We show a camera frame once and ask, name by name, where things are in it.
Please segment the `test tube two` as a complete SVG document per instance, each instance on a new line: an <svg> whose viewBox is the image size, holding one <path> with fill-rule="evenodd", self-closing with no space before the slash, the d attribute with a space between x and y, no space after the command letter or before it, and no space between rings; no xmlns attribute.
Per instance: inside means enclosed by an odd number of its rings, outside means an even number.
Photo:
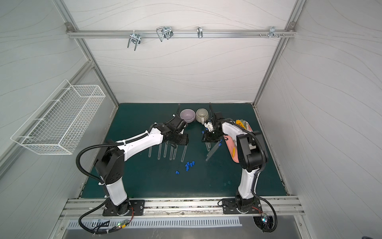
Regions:
<svg viewBox="0 0 382 239"><path fill-rule="evenodd" d="M158 159L158 160L161 159L161 153L162 153L162 144L160 143L160 144L159 144L159 148L158 148L158 156L157 156L157 159Z"/></svg>

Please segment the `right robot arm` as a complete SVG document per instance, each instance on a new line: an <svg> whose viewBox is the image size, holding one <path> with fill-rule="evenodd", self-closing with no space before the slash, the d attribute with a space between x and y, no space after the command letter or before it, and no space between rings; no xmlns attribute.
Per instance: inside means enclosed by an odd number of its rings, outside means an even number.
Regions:
<svg viewBox="0 0 382 239"><path fill-rule="evenodd" d="M225 141L231 158L242 168L241 181L235 201L223 199L222 205L236 209L239 213L259 210L260 197L256 194L256 186L260 173L265 169L268 160L262 133L252 131L245 120L219 118L218 114L204 122L205 131L202 141L209 147L206 161L209 161Z"/></svg>

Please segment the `test tube three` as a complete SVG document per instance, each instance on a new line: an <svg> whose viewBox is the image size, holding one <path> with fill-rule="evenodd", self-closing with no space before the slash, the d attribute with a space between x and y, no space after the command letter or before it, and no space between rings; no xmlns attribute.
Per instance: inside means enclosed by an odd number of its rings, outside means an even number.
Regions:
<svg viewBox="0 0 382 239"><path fill-rule="evenodd" d="M168 144L167 142L165 143L165 147L164 147L164 153L163 153L163 157L166 158L167 156L167 151L168 151Z"/></svg>

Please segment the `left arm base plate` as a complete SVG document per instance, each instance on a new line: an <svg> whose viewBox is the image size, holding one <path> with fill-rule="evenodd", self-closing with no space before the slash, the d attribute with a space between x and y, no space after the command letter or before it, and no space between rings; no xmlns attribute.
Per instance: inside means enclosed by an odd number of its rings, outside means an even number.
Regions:
<svg viewBox="0 0 382 239"><path fill-rule="evenodd" d="M142 216L145 206L145 200L126 199L120 205L115 206L110 199L106 200L102 215L104 217L112 216Z"/></svg>

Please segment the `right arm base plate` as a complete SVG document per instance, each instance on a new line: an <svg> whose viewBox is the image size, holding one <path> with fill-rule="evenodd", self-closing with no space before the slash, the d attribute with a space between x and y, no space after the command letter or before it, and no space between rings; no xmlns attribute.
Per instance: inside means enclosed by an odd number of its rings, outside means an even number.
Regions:
<svg viewBox="0 0 382 239"><path fill-rule="evenodd" d="M263 213L260 200L255 198L250 199L239 199L239 198L223 198L218 201L218 206L220 206L225 215L231 214L256 214L260 215Z"/></svg>

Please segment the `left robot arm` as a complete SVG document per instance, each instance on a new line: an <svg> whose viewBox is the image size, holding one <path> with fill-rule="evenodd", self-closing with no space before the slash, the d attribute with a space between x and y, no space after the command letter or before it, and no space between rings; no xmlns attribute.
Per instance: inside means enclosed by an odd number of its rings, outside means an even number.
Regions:
<svg viewBox="0 0 382 239"><path fill-rule="evenodd" d="M174 115L164 123L154 123L145 132L134 137L109 143L86 147L76 156L76 166L81 173L99 182L103 187L106 200L105 205L114 214L123 216L130 210L130 202L123 185L124 163L134 155L164 142L173 147L188 145L189 137L184 133L187 123L179 115ZM86 171L81 163L85 152L100 148L100 156L95 161L98 175Z"/></svg>

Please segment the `test tube six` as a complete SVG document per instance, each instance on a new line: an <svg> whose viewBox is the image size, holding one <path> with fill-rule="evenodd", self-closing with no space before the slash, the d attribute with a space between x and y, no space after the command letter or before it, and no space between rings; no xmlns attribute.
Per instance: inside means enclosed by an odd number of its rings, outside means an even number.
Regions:
<svg viewBox="0 0 382 239"><path fill-rule="evenodd" d="M188 145L185 145L183 153L182 153L182 157L181 157L181 162L184 162L184 160L185 160L186 153L187 153L187 148L188 148Z"/></svg>

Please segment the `test tube five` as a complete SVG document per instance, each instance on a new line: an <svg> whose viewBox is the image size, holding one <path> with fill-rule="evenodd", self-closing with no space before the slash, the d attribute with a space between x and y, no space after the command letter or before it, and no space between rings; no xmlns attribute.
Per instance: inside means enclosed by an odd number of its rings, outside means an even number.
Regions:
<svg viewBox="0 0 382 239"><path fill-rule="evenodd" d="M173 150L172 160L175 160L175 159L176 159L177 151L178 151L178 147L176 146L176 147L174 148L174 150Z"/></svg>

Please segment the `test tube four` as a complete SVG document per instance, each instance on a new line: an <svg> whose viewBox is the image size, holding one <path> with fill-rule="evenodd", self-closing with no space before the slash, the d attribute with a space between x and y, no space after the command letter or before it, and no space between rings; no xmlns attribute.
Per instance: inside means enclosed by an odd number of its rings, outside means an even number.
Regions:
<svg viewBox="0 0 382 239"><path fill-rule="evenodd" d="M174 154L174 148L173 146L170 147L170 155L169 155L169 160L173 160L173 154Z"/></svg>

